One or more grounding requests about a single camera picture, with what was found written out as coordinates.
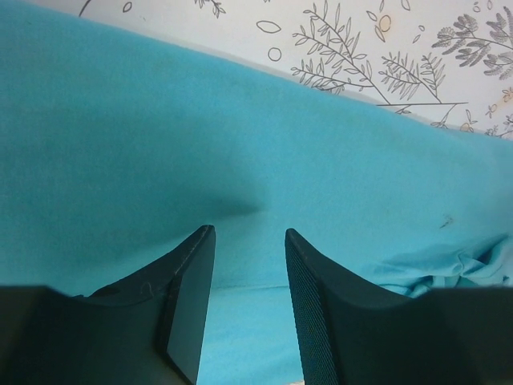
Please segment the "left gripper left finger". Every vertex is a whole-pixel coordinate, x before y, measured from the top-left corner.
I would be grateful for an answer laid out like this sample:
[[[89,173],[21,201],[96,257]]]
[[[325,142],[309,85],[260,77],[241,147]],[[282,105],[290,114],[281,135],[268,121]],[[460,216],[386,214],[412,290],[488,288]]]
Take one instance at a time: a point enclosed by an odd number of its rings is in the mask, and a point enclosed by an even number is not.
[[[196,383],[215,248],[203,225],[90,296],[3,286],[2,383]]]

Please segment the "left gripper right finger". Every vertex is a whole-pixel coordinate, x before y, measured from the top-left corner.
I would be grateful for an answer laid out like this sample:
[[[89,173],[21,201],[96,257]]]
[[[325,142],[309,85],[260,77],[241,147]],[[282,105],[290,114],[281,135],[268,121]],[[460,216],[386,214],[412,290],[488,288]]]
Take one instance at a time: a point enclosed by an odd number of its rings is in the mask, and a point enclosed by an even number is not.
[[[512,291],[409,298],[368,282],[296,230],[285,259],[307,384],[509,384]]]

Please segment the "turquoise t shirt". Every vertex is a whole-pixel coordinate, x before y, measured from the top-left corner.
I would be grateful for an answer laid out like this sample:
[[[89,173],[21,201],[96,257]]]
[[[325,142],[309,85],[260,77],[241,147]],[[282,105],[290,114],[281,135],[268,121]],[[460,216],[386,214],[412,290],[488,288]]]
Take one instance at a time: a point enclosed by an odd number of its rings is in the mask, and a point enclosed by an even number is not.
[[[296,229],[395,293],[512,283],[512,143],[1,4],[1,281],[92,291],[216,228],[202,384],[302,376]]]

